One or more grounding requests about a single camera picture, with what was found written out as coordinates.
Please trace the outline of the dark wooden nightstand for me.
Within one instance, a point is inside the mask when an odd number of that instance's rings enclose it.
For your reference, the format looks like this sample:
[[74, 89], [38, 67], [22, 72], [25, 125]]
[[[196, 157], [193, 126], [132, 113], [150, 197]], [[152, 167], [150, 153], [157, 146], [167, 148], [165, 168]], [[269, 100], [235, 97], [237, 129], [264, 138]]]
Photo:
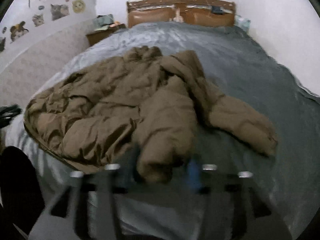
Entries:
[[121, 29], [126, 29], [126, 25], [120, 24], [115, 27], [110, 27], [106, 30], [94, 31], [93, 33], [86, 34], [86, 37], [89, 42], [89, 46], [91, 47], [95, 45], [96, 43], [100, 42], [105, 38], [108, 38], [109, 36], [111, 36], [112, 34], [114, 34], [115, 32]]

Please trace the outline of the plaid pillow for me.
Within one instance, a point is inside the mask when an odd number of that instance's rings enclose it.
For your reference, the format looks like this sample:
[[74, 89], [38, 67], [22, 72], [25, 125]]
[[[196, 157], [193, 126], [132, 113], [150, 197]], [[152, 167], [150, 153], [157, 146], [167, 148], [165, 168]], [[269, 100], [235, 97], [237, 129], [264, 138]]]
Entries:
[[235, 15], [234, 25], [248, 33], [251, 25], [251, 20], [240, 15]]

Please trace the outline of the grey cats wall sticker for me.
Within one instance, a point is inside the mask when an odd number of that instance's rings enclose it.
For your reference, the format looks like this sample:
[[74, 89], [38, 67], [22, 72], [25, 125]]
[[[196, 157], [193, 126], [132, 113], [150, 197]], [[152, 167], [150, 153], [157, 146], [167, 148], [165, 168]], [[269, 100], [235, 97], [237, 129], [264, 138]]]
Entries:
[[69, 7], [65, 4], [51, 4], [50, 12], [52, 15], [52, 21], [58, 20], [60, 18], [66, 17], [69, 15]]

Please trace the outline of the green bag on nightstand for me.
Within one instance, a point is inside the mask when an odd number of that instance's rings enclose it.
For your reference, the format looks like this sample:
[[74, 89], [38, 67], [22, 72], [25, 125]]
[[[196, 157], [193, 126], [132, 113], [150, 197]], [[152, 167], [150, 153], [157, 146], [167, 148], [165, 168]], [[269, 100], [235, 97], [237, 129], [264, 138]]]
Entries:
[[94, 31], [108, 29], [108, 27], [112, 24], [114, 24], [114, 17], [112, 14], [99, 15], [95, 19], [93, 19]]

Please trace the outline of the brown wooden headboard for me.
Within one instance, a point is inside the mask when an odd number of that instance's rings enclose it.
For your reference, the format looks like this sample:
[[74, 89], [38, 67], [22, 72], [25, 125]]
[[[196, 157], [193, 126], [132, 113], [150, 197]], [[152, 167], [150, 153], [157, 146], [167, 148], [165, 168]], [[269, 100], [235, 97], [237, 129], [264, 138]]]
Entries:
[[[211, 6], [224, 9], [223, 15], [211, 13]], [[178, 22], [204, 27], [234, 25], [236, 5], [221, 0], [140, 0], [127, 2], [127, 26], [141, 23]]]

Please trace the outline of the grey plush bed blanket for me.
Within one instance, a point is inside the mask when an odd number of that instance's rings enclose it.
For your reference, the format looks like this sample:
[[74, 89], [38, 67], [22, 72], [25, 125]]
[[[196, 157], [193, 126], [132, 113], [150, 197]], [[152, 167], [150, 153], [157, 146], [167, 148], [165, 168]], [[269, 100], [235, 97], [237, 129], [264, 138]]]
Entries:
[[[209, 28], [183, 23], [144, 23], [119, 30], [74, 57], [60, 72], [41, 77], [39, 90], [24, 95], [23, 108], [37, 93], [52, 87], [72, 72], [133, 47], [157, 46], [164, 55], [194, 50], [208, 79], [227, 95], [250, 104], [274, 124], [279, 138], [275, 157], [264, 158], [230, 135], [200, 130], [196, 152], [204, 161], [228, 171], [253, 173], [254, 188], [268, 196], [286, 223], [293, 239], [312, 221], [319, 209], [319, 97], [300, 87], [290, 70], [267, 53], [238, 27]], [[43, 152], [27, 134], [23, 115], [7, 130], [6, 146], [20, 148], [31, 160], [48, 202], [71, 172], [71, 168]], [[125, 233], [147, 233], [163, 239], [195, 239], [203, 200], [188, 196], [185, 201], [164, 207], [164, 197], [134, 199], [118, 197], [121, 226]]]

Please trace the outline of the black device on headboard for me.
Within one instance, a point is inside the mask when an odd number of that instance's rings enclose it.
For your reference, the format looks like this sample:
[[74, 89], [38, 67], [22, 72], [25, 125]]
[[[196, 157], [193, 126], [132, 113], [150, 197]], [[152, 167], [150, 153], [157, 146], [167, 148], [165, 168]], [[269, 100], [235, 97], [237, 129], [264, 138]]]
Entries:
[[223, 15], [225, 12], [224, 12], [223, 7], [212, 5], [211, 6], [211, 13], [216, 14], [216, 15]]

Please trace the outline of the tabby kitten wall sticker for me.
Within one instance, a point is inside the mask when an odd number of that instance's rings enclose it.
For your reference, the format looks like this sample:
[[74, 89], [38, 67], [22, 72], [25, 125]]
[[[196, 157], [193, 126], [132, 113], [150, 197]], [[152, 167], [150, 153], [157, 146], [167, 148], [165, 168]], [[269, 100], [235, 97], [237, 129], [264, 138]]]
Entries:
[[32, 21], [33, 21], [35, 27], [39, 27], [39, 26], [43, 25], [44, 24], [43, 14], [40, 14], [40, 15], [35, 14], [32, 18]]

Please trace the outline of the yellow flower cat sticker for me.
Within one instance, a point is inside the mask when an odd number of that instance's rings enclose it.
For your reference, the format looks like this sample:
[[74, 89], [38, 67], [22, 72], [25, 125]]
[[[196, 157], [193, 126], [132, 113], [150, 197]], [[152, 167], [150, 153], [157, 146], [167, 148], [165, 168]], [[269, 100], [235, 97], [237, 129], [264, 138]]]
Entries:
[[72, 2], [72, 8], [76, 14], [79, 14], [85, 11], [86, 5], [83, 0], [74, 0]]

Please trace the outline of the bee costume cat sticker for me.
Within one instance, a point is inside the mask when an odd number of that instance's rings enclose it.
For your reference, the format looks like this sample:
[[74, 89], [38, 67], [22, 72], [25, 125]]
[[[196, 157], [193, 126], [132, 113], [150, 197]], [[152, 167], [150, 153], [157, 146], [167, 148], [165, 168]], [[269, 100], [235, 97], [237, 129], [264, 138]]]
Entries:
[[10, 39], [12, 42], [15, 42], [21, 36], [29, 33], [29, 30], [24, 27], [25, 21], [20, 22], [19, 24], [13, 25], [10, 28]]

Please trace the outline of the brown puffer jacket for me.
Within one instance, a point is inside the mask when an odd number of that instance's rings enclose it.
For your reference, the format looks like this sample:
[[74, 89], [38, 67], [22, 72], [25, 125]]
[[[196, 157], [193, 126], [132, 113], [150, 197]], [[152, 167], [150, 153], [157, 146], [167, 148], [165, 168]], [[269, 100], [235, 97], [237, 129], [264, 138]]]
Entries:
[[28, 103], [24, 126], [39, 146], [84, 173], [141, 149], [137, 172], [165, 182], [191, 158], [199, 127], [220, 129], [273, 155], [272, 122], [208, 80], [195, 51], [135, 47], [72, 73]]

